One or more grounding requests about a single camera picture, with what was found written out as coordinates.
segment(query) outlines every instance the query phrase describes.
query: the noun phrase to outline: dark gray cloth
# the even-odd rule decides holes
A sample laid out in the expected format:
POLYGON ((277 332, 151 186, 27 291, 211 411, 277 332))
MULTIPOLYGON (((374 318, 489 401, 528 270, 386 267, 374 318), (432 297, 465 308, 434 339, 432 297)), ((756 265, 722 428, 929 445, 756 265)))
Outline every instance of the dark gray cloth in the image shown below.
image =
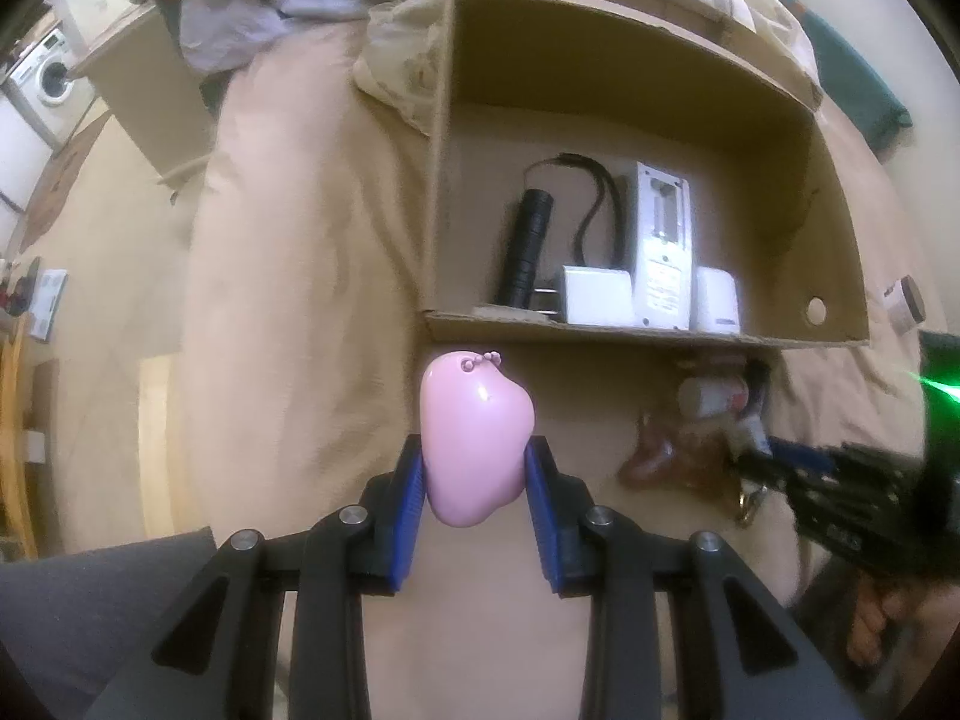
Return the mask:
POLYGON ((83 717, 215 551, 207 529, 0 565, 0 642, 56 720, 83 717))

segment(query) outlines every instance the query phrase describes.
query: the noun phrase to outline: green fabric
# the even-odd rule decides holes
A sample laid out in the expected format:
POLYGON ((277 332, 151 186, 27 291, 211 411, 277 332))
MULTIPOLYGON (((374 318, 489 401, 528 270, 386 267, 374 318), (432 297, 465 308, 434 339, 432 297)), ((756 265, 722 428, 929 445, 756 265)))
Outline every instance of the green fabric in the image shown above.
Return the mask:
POLYGON ((896 134, 913 127, 910 112, 840 34, 798 0, 780 0, 800 21, 813 43, 820 85, 863 134, 874 153, 890 146, 896 134))

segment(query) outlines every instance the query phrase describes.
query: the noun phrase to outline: circular hole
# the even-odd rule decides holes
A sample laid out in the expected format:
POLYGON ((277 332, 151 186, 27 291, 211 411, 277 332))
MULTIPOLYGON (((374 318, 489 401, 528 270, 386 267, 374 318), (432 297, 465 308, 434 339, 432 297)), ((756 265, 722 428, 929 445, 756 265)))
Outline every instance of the circular hole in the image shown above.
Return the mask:
POLYGON ((827 320, 827 305, 819 298, 813 298, 806 305, 806 320, 810 324, 821 325, 827 320))

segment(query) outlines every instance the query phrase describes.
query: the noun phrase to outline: small bottle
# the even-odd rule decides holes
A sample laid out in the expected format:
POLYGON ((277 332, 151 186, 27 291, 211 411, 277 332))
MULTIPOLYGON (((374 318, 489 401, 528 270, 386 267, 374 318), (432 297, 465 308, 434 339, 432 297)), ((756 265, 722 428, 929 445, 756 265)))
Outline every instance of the small bottle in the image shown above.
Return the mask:
POLYGON ((684 419, 707 419, 722 413, 739 413, 750 399, 750 388, 741 376, 693 376, 677 391, 684 419))
POLYGON ((920 288, 913 276, 904 276, 887 288, 883 293, 883 307, 898 336, 909 333, 926 319, 920 288))

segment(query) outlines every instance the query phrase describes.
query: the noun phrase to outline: beige fabric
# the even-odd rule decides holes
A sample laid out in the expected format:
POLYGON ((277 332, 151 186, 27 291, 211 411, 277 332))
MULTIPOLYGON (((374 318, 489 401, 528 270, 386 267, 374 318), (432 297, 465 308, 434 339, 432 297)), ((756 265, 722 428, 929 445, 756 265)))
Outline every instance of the beige fabric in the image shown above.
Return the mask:
MULTIPOLYGON (((415 424, 419 354, 436 351, 421 343, 416 316, 426 141, 350 82, 363 32, 345 23, 282 40, 224 102, 184 339, 189 451, 218 541, 243 527, 305 529, 353 502, 395 461, 415 424)), ((821 125, 851 202, 875 347, 787 355, 771 424, 784 437, 916 450, 920 391, 901 373, 915 365, 916 338, 892 335, 878 296, 909 271, 942 324, 936 290, 859 134, 829 103, 821 125)), ((685 493, 627 493, 611 480, 632 453, 637 415, 675 392, 669 355, 499 351, 534 397, 536 429, 563 470, 651 531, 723 533, 776 597, 796 592, 802 561, 784 501, 739 531, 685 493)), ((577 715, 587 602, 550 595, 522 499, 467 531, 426 512, 404 591, 365 602, 365 613, 381 720, 577 715)), ((666 674, 666 692, 672 683, 666 674)))
MULTIPOLYGON (((381 103, 397 108, 407 124, 429 135, 440 55, 445 0, 391 0, 373 6, 367 39, 353 80, 381 103)), ((778 0, 699 0, 754 30, 819 84, 813 45, 797 18, 778 0)))

